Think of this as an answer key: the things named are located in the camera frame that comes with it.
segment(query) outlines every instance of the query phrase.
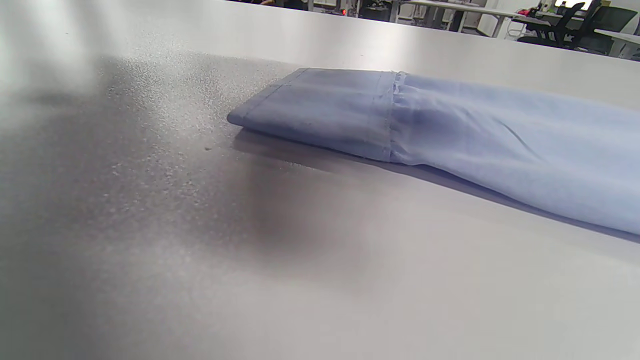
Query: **black office chair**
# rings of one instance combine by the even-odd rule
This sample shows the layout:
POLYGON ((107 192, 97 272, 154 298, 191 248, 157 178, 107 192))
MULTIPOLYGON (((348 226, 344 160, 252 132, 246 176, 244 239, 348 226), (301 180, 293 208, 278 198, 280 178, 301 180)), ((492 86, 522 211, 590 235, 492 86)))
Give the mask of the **black office chair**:
POLYGON ((536 32, 538 36, 536 37, 520 37, 517 42, 525 42, 527 44, 535 44, 535 45, 543 45, 550 47, 567 47, 570 45, 570 42, 565 40, 567 35, 570 35, 572 31, 568 29, 566 26, 571 21, 571 18, 577 13, 585 3, 577 3, 573 5, 570 9, 562 16, 562 19, 558 21, 556 25, 546 25, 543 24, 542 21, 540 23, 529 23, 527 24, 527 29, 533 30, 536 32))
POLYGON ((608 55, 614 43, 613 39, 607 35, 595 33, 594 30, 601 29, 619 33, 637 14, 638 12, 629 9, 610 6, 599 7, 589 22, 589 28, 581 36, 575 48, 587 53, 608 55))

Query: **desk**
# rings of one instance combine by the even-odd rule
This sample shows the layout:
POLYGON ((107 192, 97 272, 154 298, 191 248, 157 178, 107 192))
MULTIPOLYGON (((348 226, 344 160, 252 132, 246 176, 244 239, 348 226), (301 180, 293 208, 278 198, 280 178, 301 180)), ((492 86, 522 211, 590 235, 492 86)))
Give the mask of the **desk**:
MULTIPOLYGON (((551 25, 556 25, 558 21, 562 19, 562 15, 558 15, 556 13, 550 13, 550 12, 537 12, 536 16, 541 17, 542 20, 544 21, 549 21, 551 25)), ((580 28, 583 22, 584 22, 583 17, 572 17, 571 20, 569 20, 569 23, 567 24, 567 28, 577 30, 580 28)))
POLYGON ((3 3, 1 359, 637 358, 640 245, 225 116, 299 66, 640 110, 638 63, 243 3, 101 4, 74 26, 39 2, 37 28, 3 3))
POLYGON ((613 31, 607 30, 599 30, 596 29, 595 32, 598 34, 607 35, 608 37, 613 38, 616 42, 621 42, 624 46, 617 47, 617 51, 612 51, 609 56, 613 56, 615 58, 622 59, 631 59, 634 53, 637 52, 638 47, 640 47, 640 36, 631 35, 631 34, 623 34, 623 33, 615 33, 613 31))
MULTIPOLYGON (((463 4, 446 3, 446 2, 443 2, 443 1, 431 1, 431 0, 398 1, 398 0, 395 0, 393 2, 392 7, 391 7, 391 19, 390 19, 390 22, 396 22, 397 21, 397 13, 398 13, 398 9, 399 9, 401 4, 414 4, 414 5, 434 6, 434 7, 437 7, 437 8, 445 8, 445 9, 461 11, 461 12, 464 12, 465 14, 472 12, 472 13, 481 13, 481 14, 492 15, 492 16, 496 17, 496 19, 498 19, 498 23, 496 24, 495 30, 493 30, 493 34, 492 34, 492 37, 494 37, 494 38, 498 37, 498 34, 500 33, 500 29, 502 29, 502 25, 504 24, 504 19, 512 19, 514 17, 522 16, 522 15, 519 15, 519 14, 516 14, 516 13, 513 13, 513 12, 506 12, 506 11, 496 10, 496 9, 487 9, 487 8, 481 8, 481 7, 476 7, 476 6, 463 5, 463 4)), ((462 30, 462 24, 465 23, 465 19, 466 19, 466 15, 464 15, 463 18, 462 18, 460 31, 462 30)))

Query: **white desk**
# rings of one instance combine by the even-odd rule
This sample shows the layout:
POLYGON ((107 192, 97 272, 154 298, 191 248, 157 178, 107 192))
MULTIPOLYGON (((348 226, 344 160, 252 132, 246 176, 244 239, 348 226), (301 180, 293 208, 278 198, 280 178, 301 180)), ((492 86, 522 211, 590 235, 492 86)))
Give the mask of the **white desk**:
POLYGON ((492 34, 492 37, 494 38, 498 37, 498 34, 500 33, 500 29, 502 29, 502 25, 504 24, 505 19, 512 19, 514 17, 521 16, 513 12, 506 12, 506 11, 496 10, 496 9, 487 9, 487 8, 481 8, 476 6, 463 5, 463 4, 447 3, 445 1, 431 1, 431 0, 397 1, 396 0, 393 2, 393 6, 391 8, 391 20, 390 20, 391 22, 397 21, 398 8, 402 4, 434 6, 437 8, 445 8, 445 9, 464 12, 463 18, 460 22, 460 31, 462 30, 462 25, 465 23, 467 13, 472 12, 472 13, 492 15, 498 19, 498 23, 496 24, 492 34))
POLYGON ((617 51, 610 53, 609 56, 622 59, 631 59, 635 53, 637 53, 638 47, 640 47, 640 36, 615 33, 607 30, 595 30, 595 32, 603 35, 607 35, 613 38, 616 42, 621 42, 624 46, 616 47, 617 51))
POLYGON ((3 360, 639 358, 640 245, 437 172, 239 135, 225 116, 298 66, 640 110, 640 64, 214 0, 47 8, 49 25, 14 4, 0 52, 3 360))

